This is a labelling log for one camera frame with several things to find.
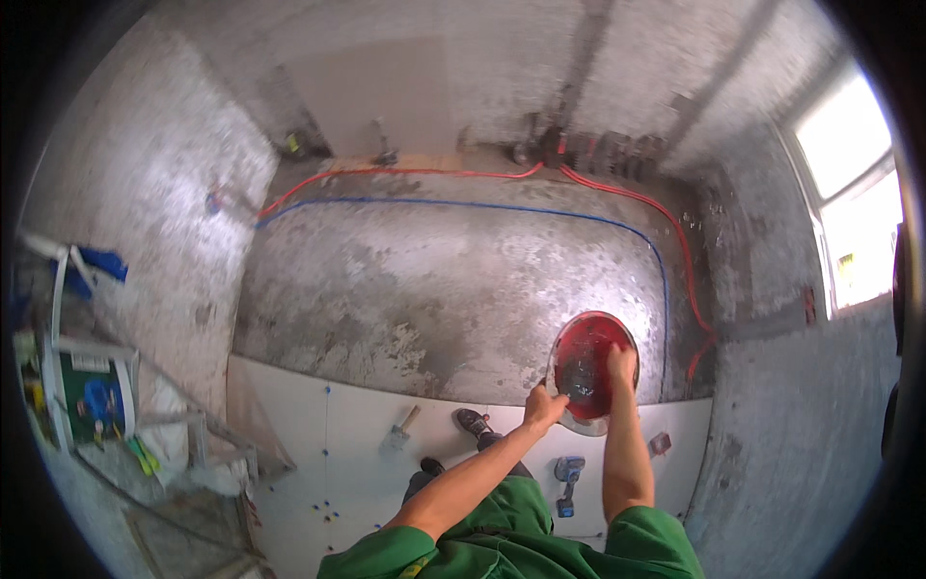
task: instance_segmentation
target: handle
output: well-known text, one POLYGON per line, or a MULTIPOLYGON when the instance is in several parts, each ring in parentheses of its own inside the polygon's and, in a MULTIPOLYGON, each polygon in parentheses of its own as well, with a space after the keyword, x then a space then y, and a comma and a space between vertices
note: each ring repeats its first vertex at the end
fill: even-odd
POLYGON ((415 420, 415 417, 418 416, 419 412, 421 412, 421 407, 416 404, 415 408, 413 408, 411 412, 408 413, 408 418, 406 418, 405 421, 402 422, 402 425, 399 426, 399 429, 404 432, 409 426, 411 426, 411 422, 415 420))

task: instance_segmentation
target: shoe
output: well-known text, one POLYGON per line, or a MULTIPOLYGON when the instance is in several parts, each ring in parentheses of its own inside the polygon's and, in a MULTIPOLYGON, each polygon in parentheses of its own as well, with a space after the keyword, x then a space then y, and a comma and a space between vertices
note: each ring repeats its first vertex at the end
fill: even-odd
POLYGON ((485 421, 488 416, 483 417, 476 410, 459 409, 454 416, 457 417, 460 427, 475 436, 476 440, 479 440, 483 433, 495 432, 485 421))
POLYGON ((431 457, 421 459, 420 467, 422 471, 431 476, 439 476, 442 472, 446 471, 444 465, 441 464, 438 459, 432 459, 431 457))

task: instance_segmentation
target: concrete floor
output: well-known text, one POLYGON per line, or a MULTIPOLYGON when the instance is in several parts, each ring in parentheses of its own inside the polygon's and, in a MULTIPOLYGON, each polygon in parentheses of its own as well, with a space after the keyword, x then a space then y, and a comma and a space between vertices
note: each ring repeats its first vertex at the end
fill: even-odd
MULTIPOLYGON (((465 165, 520 172, 500 151, 465 165)), ((280 166, 274 199, 316 168, 280 166)), ((527 180, 345 176, 294 198, 369 195, 482 201, 607 217, 639 228, 669 274, 669 364, 664 400, 685 397, 684 371, 700 347, 683 289, 681 251, 665 218, 643 204, 564 183, 544 170, 527 180)), ((681 216, 692 191, 673 182, 632 186, 681 216)), ((713 292, 695 227, 700 303, 713 292)), ((500 209, 328 205, 300 208, 255 236, 245 267, 233 351, 330 380, 482 404, 520 404, 545 374, 562 325, 587 309, 614 313, 641 352, 639 401, 659 401, 662 282, 653 253, 632 233, 575 218, 500 209)), ((713 359, 692 389, 712 392, 713 359)))

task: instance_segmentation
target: trowel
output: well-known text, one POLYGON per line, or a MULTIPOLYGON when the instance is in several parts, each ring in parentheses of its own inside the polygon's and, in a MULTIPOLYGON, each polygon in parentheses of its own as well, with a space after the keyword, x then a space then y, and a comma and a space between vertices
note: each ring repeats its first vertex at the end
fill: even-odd
POLYGON ((408 442, 408 427, 419 412, 421 412, 421 407, 416 404, 415 408, 408 413, 408 417, 401 424, 393 424, 393 429, 389 431, 389 434, 383 438, 382 444, 380 444, 380 454, 393 454, 402 449, 405 443, 408 442))

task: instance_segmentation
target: sticker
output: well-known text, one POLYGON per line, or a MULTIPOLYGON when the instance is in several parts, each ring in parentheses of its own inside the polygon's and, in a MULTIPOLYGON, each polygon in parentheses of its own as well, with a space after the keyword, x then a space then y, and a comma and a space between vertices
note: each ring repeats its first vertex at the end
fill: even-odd
POLYGON ((71 354, 70 367, 74 371, 109 374, 109 358, 106 356, 90 356, 89 354, 71 354))

